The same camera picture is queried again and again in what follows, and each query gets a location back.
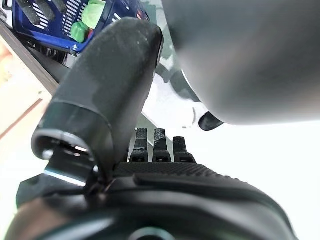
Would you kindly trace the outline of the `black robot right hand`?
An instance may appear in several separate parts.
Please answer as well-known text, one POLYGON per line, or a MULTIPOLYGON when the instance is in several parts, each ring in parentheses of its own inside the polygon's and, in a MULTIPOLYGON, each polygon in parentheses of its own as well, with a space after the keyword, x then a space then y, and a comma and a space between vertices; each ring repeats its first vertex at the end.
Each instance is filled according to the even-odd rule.
MULTIPOLYGON (((32 3, 29 0, 16 0, 15 2, 17 3, 17 5, 22 10, 22 12, 31 24, 39 25, 41 23, 39 15, 33 9, 32 3)), ((56 15, 47 0, 34 0, 33 2, 37 4, 38 8, 42 11, 42 14, 49 22, 55 20, 56 15)), ((52 0, 51 2, 54 4, 54 6, 60 13, 66 13, 67 5, 63 0, 52 0)))

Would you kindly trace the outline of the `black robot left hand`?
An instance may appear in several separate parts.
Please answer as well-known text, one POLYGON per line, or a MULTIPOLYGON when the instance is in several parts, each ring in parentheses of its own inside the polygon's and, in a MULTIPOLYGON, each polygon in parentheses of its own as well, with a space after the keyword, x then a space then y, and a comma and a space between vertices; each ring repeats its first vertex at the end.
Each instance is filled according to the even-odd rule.
POLYGON ((126 17, 88 45, 33 132, 43 173, 22 181, 7 240, 294 240, 284 210, 239 179, 198 164, 185 139, 136 128, 163 46, 126 17))

